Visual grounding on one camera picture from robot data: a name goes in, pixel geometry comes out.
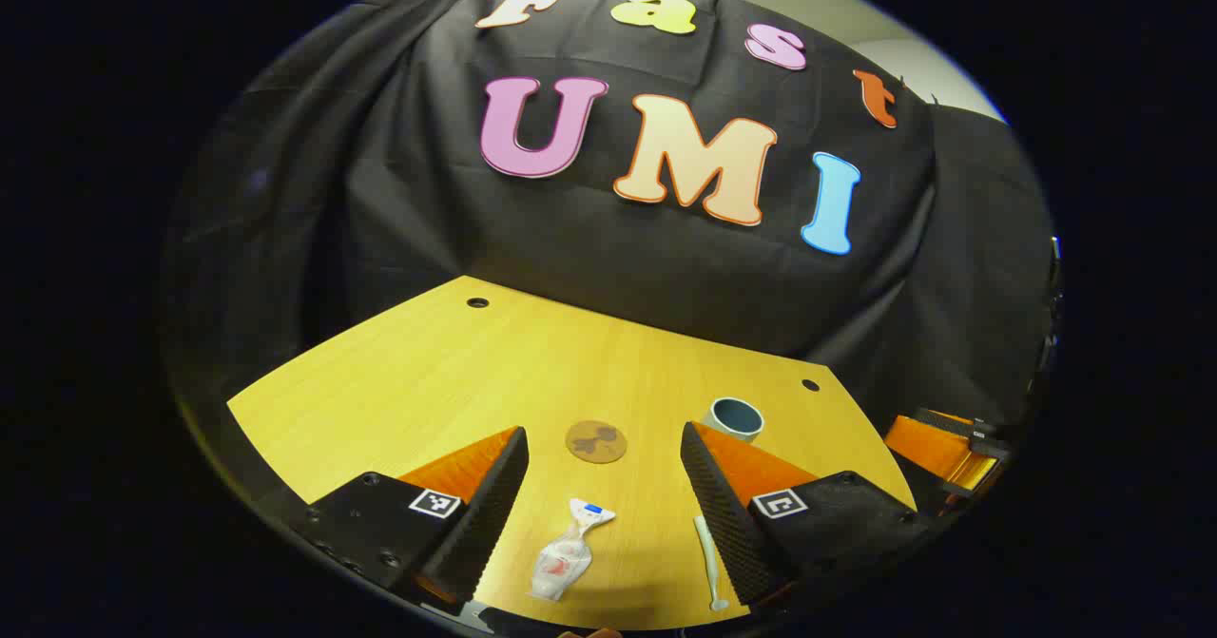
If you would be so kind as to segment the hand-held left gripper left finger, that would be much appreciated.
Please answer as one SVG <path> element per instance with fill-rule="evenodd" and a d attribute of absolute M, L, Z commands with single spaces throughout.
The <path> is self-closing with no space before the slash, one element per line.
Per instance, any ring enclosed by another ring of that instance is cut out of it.
<path fill-rule="evenodd" d="M 394 597 L 458 610 L 490 563 L 529 469 L 509 427 L 399 477 L 365 471 L 301 509 L 301 537 Z"/>

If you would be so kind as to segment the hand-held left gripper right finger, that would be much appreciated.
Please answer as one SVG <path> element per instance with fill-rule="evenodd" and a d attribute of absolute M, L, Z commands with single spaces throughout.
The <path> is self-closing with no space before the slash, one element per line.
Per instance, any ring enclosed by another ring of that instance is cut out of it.
<path fill-rule="evenodd" d="M 857 471 L 814 476 L 703 424 L 684 425 L 682 463 L 727 577 L 751 610 L 856 591 L 932 532 L 932 517 Z"/>

